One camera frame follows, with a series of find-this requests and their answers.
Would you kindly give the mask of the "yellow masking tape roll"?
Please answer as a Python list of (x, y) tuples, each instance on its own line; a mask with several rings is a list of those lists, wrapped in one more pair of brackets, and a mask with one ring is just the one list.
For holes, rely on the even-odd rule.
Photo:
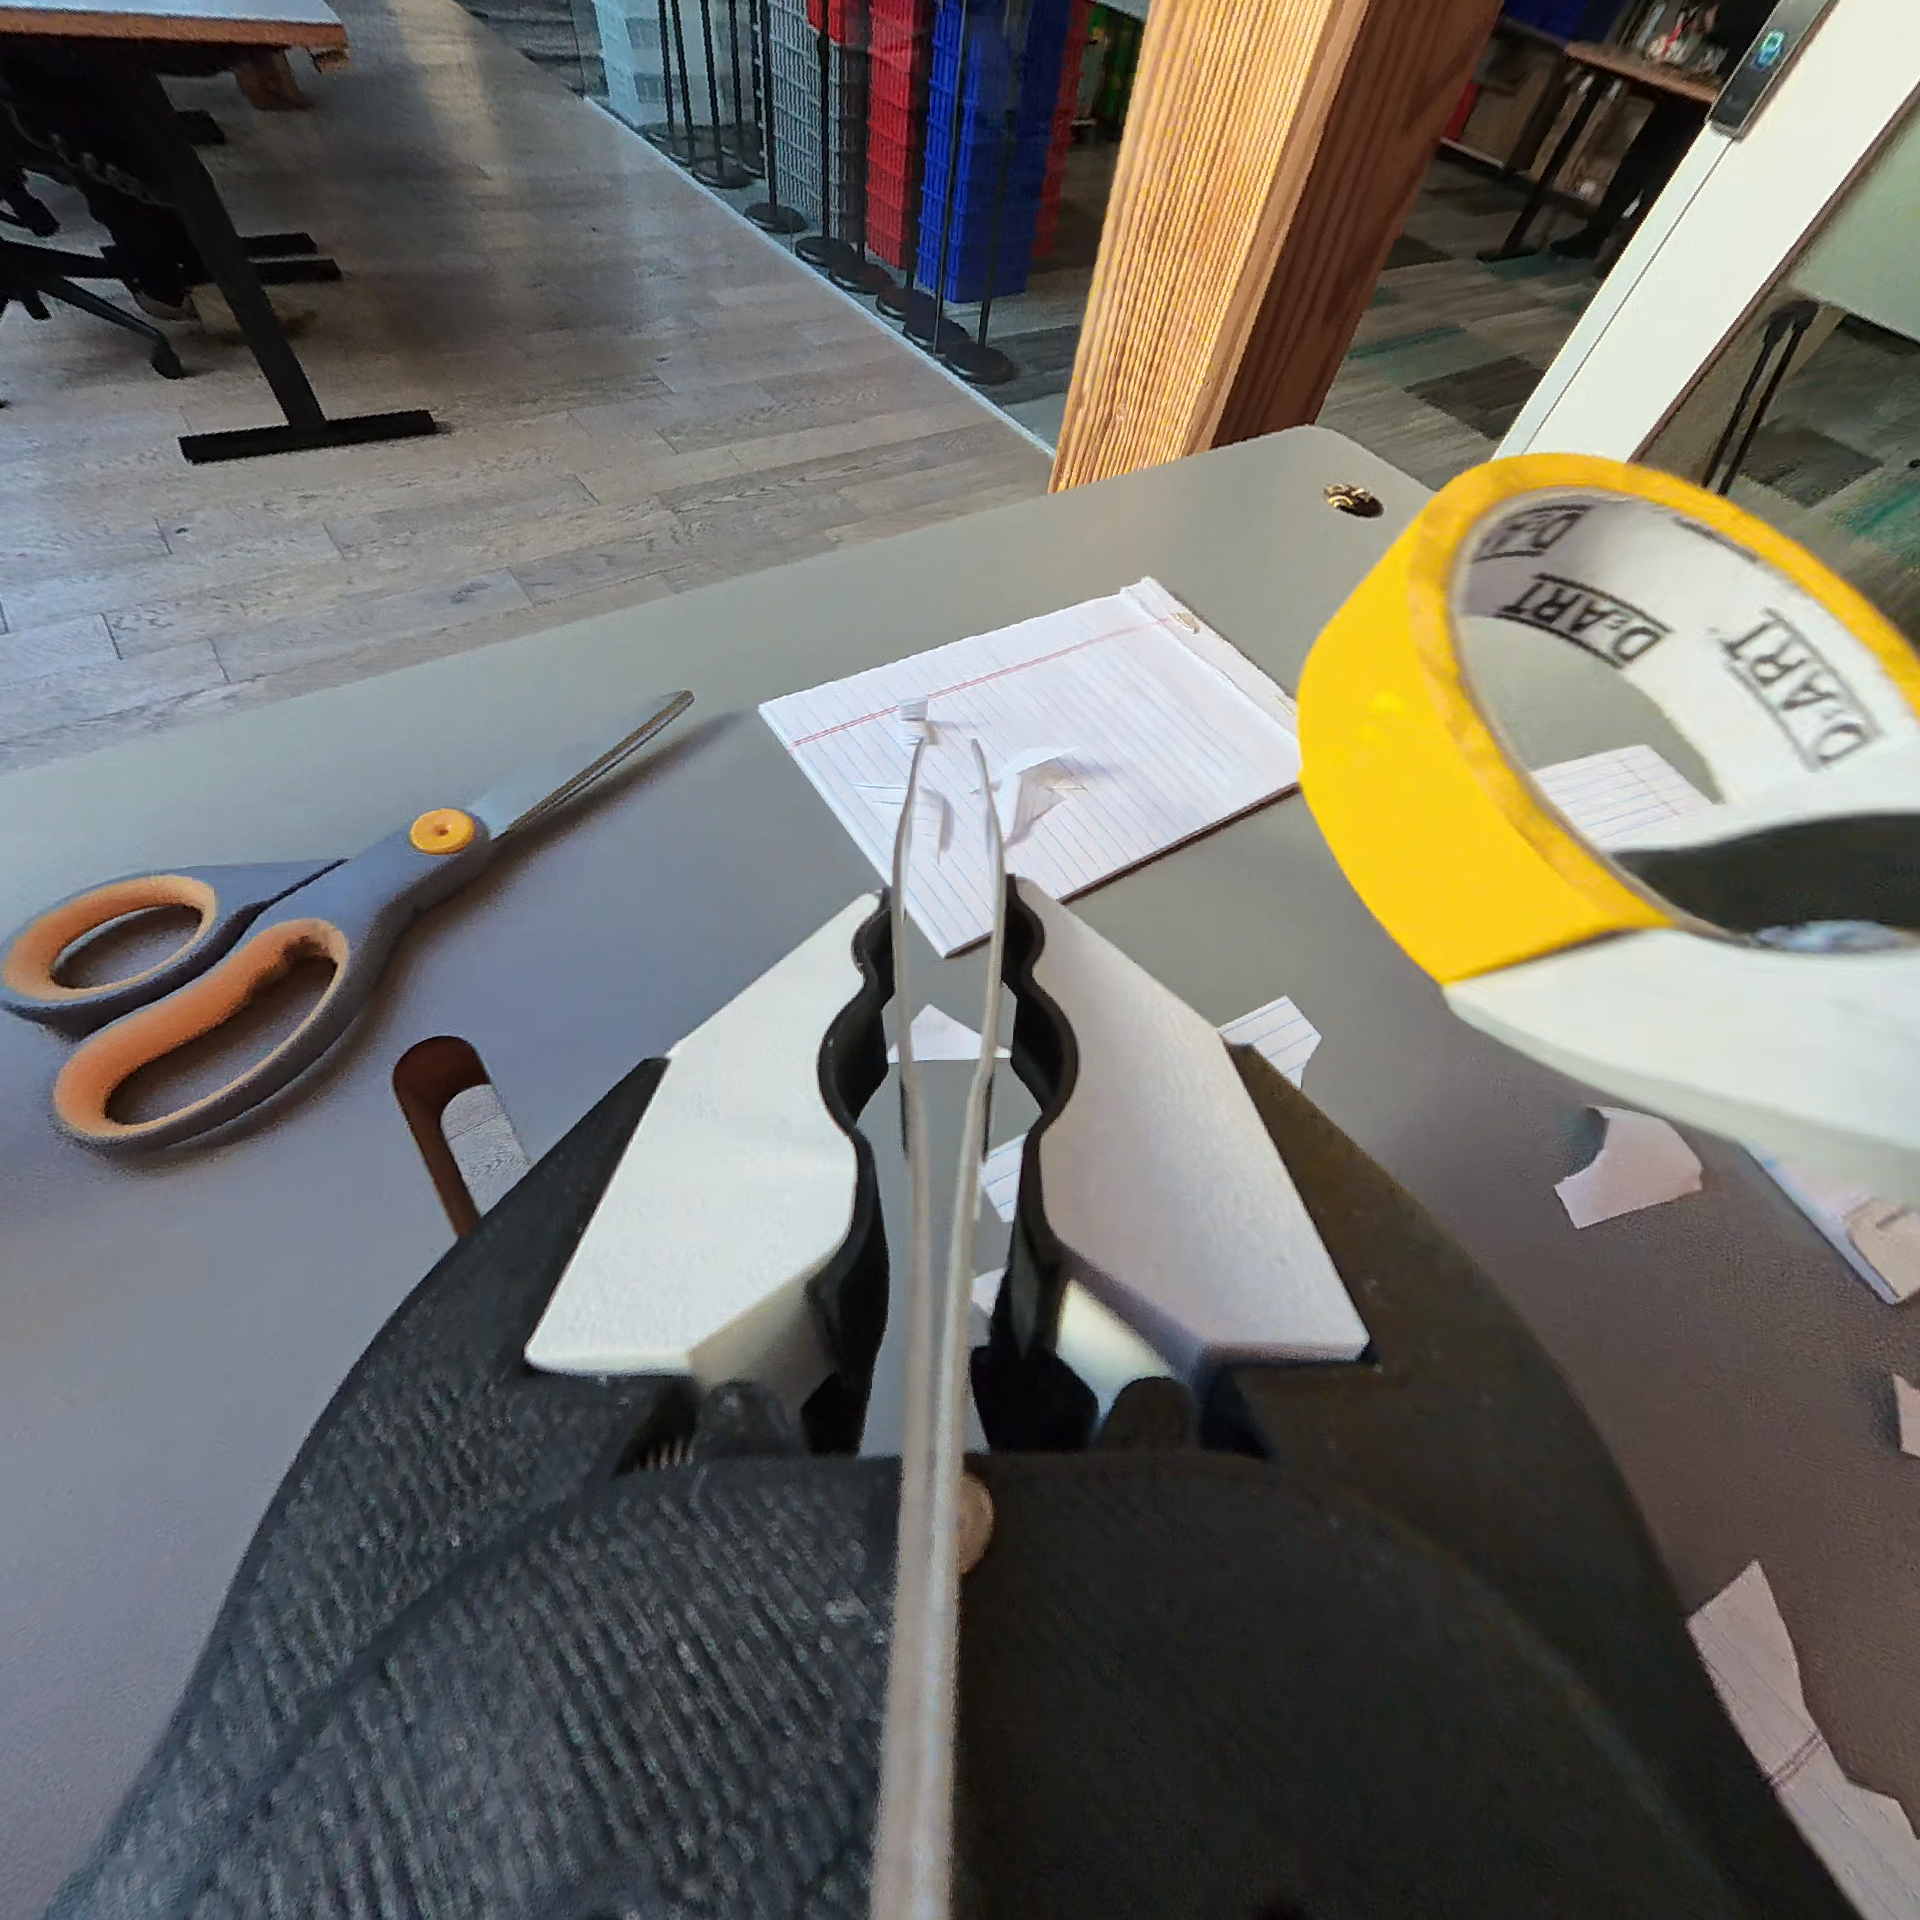
[(1549, 639), (1658, 708), (1717, 782), (1691, 828), (1917, 817), (1917, 649), (1766, 518), (1673, 473), (1534, 453), (1442, 486), (1304, 667), (1304, 790), (1441, 985), (1685, 918), (1552, 803), (1458, 653)]

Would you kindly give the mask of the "grey side table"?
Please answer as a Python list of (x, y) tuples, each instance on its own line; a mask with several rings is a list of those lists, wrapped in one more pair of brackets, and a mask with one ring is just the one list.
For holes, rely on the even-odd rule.
[(128, 207), (137, 229), (121, 239), (134, 294), (171, 305), (210, 284), (265, 377), (281, 423), (184, 436), (193, 463), (222, 463), (314, 447), (414, 441), (438, 434), (424, 409), (328, 415), (273, 307), (258, 263), (273, 251), (246, 237), (194, 153), (165, 92), (169, 77), (210, 77), (304, 52), (345, 66), (351, 42), (331, 5), (54, 3), (5, 5), (5, 92), (18, 97), (90, 153), (113, 161), (167, 201), (175, 219)]

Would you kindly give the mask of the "grey wall tablet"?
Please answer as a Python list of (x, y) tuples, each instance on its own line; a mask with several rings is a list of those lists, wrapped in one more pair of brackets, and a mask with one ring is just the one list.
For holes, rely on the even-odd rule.
[(1754, 3), (1720, 5), (1717, 26), (1728, 28), (1735, 60), (1726, 66), (1711, 122), (1728, 138), (1739, 138), (1769, 103), (1783, 75), (1803, 52), (1833, 3)]

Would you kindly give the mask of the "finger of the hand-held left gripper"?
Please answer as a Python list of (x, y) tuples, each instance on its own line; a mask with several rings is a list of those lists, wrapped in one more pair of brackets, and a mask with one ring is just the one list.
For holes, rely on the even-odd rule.
[(1685, 918), (1769, 949), (1911, 949), (1919, 818), (1854, 813), (1728, 831), (1697, 846), (1621, 846)]
[(1640, 930), (1446, 988), (1457, 1017), (1630, 1107), (1919, 1198), (1919, 957)]

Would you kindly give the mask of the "grey orange scissors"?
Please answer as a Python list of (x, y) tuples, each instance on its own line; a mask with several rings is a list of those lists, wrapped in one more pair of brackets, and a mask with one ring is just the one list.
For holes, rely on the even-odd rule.
[[(270, 1105), (367, 1013), (402, 934), (465, 889), (528, 829), (610, 775), (693, 706), (657, 697), (609, 743), (575, 746), (481, 798), (430, 807), (351, 858), (175, 866), (104, 879), (46, 906), (5, 947), (5, 1010), (78, 1039), (51, 1087), (58, 1129), (104, 1155), (210, 1135)], [(69, 985), (63, 957), (111, 924), (193, 909), (169, 955), (102, 982)], [(119, 1087), (240, 1017), (302, 963), (330, 963), (328, 990), (278, 1046), (222, 1085), (147, 1119), (119, 1119)]]

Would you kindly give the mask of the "pointed white paper scrap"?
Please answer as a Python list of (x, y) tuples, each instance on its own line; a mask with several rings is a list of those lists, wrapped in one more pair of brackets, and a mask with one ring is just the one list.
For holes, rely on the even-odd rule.
[(855, 783), (854, 796), (863, 817), (883, 836), (883, 846), (895, 850), (902, 818), (913, 813), (913, 849), (915, 858), (947, 860), (954, 846), (954, 807), (937, 783)]

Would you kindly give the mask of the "scattered lined paper scraps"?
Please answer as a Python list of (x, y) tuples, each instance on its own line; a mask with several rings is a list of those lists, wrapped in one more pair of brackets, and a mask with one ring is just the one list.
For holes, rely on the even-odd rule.
[[(933, 1059), (957, 1063), (960, 1039), (976, 1038), (939, 1009), (922, 1010), (913, 1035), (918, 1046), (929, 1039)], [(1297, 1087), (1322, 1045), (1317, 1027), (1286, 996), (1221, 1027), (1221, 1038), (1250, 1046)], [(1643, 1215), (1709, 1190), (1706, 1164), (1666, 1119), (1602, 1105), (1591, 1105), (1591, 1115), (1599, 1145), (1589, 1164), (1555, 1190), (1577, 1230)], [(1025, 1135), (1015, 1135), (976, 1166), (979, 1204), (992, 1207), (1002, 1220), (1015, 1218), (1022, 1145)], [(1867, 1382), (1880, 1396), (1870, 1415), (1874, 1436), (1893, 1419), (1907, 1445), (1909, 1427), (1917, 1433), (1917, 1385), (1893, 1371)], [(1917, 1916), (1917, 1827), (1905, 1803), (1867, 1790), (1837, 1758), (1830, 1730), (1808, 1702), (1806, 1636), (1797, 1638), (1793, 1627), (1783, 1590), (1758, 1551), (1690, 1615), (1720, 1699), (1735, 1715), (1769, 1787), (1813, 1839), (1821, 1861), (1839, 1869), (1862, 1916)]]

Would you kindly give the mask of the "long metal tweezers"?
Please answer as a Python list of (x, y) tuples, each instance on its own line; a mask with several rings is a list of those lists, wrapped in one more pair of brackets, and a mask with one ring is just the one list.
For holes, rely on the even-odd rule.
[(1006, 866), (986, 749), (971, 740), (990, 865), (992, 926), (982, 1039), (967, 1090), (967, 1133), (954, 1173), (945, 1259), (936, 1258), (933, 1151), (922, 1060), (898, 1035), (907, 1267), (904, 1285), (904, 1433), (898, 1459), (895, 1631), (880, 1726), (872, 1839), (872, 1917), (954, 1911), (954, 1743), (958, 1596), (962, 1570), (970, 1310), (979, 1212), (998, 1071)]

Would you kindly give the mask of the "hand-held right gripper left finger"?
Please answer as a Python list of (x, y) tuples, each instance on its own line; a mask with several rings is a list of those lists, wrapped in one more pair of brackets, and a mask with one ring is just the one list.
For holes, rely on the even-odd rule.
[(534, 1370), (872, 1395), (889, 1259), (859, 1117), (889, 1065), (888, 906), (855, 895), (665, 1053)]

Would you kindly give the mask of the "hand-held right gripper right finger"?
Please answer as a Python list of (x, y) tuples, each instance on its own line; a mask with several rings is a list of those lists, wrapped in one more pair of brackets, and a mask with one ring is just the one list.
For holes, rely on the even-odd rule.
[(1018, 1354), (1064, 1287), (1189, 1385), (1245, 1363), (1350, 1363), (1369, 1335), (1217, 1027), (1033, 879), (1008, 879), (1025, 1133), (1015, 1249), (1035, 1282)]

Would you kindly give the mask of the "white cabinet panel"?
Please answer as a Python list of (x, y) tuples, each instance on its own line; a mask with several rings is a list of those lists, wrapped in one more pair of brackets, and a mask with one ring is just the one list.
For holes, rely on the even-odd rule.
[(1776, 77), (1697, 135), (1499, 457), (1642, 457), (1914, 114), (1917, 3), (1779, 5), (1768, 28)]

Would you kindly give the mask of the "grey desk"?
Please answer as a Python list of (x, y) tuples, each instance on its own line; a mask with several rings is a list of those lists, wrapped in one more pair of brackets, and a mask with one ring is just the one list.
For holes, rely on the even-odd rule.
[[(1333, 513), (1361, 485), (1378, 518)], [(158, 865), (344, 858), (658, 694), (629, 780), (424, 918), (325, 1075), (141, 1164), (48, 1115), (61, 1035), (5, 1020), (5, 1916), (40, 1914), (167, 1721), (298, 1445), (453, 1231), (394, 1095), (483, 1055), (531, 1156), (873, 884), (760, 706), (1117, 593), (1173, 589), (1298, 682), (1430, 492), (1325, 428), (600, 615), (5, 778), (5, 930)], [(1499, 1282), (1632, 1485), (1685, 1610), (1751, 1551), (1845, 1770), (1917, 1806), (1917, 1461), (1883, 1305), (1747, 1155), (1575, 1230), (1589, 1090), (1449, 1014), (1288, 801), (1074, 907), (1213, 1022), (1289, 996), (1309, 1098)]]

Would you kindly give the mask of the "lined notepad brown backing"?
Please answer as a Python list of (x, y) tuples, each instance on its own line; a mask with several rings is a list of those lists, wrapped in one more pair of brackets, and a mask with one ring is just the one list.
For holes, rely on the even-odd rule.
[[(907, 697), (929, 697), (937, 722), (915, 751), (895, 722)], [(1288, 796), (1304, 771), (1293, 697), (1150, 579), (786, 693), (760, 716), (883, 877), (896, 850), (854, 786), (915, 778), (947, 793), (951, 850), (939, 861), (911, 853), (904, 889), (942, 955), (983, 943), (992, 926), (971, 740), (990, 772), (1040, 748), (1079, 749), (1104, 767), (1090, 793), (1005, 843), (1006, 870), (1058, 900)]]

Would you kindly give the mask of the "triangular paper scrap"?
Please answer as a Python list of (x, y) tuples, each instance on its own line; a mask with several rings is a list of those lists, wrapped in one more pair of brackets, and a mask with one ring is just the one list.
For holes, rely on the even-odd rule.
[(1097, 758), (1067, 748), (1026, 749), (1002, 761), (990, 775), (1002, 841), (1013, 846), (1053, 810), (1090, 793), (1103, 775)]

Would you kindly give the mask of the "wooden post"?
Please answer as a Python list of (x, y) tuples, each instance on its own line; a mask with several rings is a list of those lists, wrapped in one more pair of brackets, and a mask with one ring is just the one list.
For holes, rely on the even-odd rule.
[(1312, 423), (1499, 3), (1157, 3), (1050, 489)]

